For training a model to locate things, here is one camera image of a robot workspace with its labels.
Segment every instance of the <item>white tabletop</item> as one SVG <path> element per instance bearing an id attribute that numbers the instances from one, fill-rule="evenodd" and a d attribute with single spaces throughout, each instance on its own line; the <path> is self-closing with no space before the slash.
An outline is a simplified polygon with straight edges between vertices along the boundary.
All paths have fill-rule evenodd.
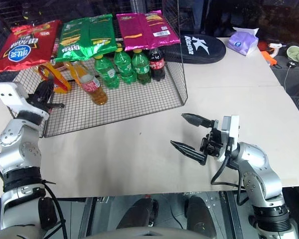
<path id="1" fill-rule="evenodd" d="M 52 186 L 57 197 L 231 189 L 210 185 L 220 163 L 210 157 L 200 166 L 169 143 L 198 149 L 209 133 L 188 124 L 181 113 L 220 123 L 224 115 L 239 115 L 239 141 L 262 147 L 284 186 L 299 185 L 299 112 L 260 52 L 243 57 L 227 49 L 218 63 L 184 67 L 185 106 L 39 140 L 41 174 L 57 183 Z M 0 101 L 0 132 L 9 120 Z M 220 179 L 237 182 L 237 177 L 226 169 Z"/>

